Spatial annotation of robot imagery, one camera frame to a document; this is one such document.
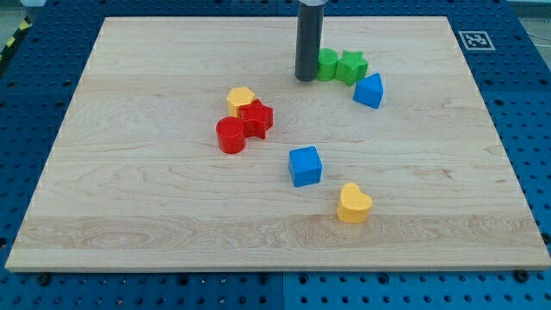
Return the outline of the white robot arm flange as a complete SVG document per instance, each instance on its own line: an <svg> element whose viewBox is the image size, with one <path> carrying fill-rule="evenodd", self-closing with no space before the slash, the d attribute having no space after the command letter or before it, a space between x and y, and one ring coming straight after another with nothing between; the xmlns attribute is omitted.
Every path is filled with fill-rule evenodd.
<svg viewBox="0 0 551 310"><path fill-rule="evenodd" d="M328 0L299 0L300 3L306 5L306 6L314 6L314 7L317 7L317 6L321 6L321 5L325 5L327 3Z"/></svg>

